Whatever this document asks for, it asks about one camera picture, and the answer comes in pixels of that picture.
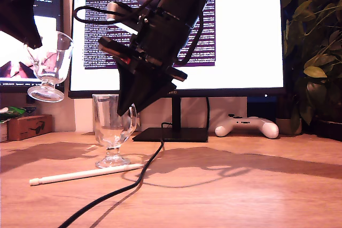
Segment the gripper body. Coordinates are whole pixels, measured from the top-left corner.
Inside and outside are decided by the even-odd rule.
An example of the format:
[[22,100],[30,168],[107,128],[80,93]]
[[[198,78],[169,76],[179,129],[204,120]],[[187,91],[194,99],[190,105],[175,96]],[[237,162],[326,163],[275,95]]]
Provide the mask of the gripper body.
[[110,54],[116,62],[137,58],[148,70],[154,80],[177,79],[184,81],[187,75],[173,67],[184,65],[192,55],[193,49],[183,60],[178,59],[180,50],[187,44],[188,37],[199,19],[199,12],[175,15],[167,11],[112,12],[113,23],[123,23],[137,33],[130,38],[129,46],[125,46],[109,37],[99,39],[99,49]]

